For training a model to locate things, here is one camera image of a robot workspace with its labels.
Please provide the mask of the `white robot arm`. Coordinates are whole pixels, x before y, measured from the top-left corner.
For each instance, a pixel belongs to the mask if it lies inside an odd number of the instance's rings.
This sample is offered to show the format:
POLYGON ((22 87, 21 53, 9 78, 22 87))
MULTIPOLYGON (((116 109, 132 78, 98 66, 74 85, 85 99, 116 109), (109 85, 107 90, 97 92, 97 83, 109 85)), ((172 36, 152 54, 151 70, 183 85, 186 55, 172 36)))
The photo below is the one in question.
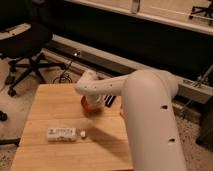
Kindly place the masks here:
POLYGON ((143 69, 100 80, 88 70, 75 90, 93 106, 103 95, 121 98, 134 171, 187 171, 172 108, 178 91, 173 74, 143 69))

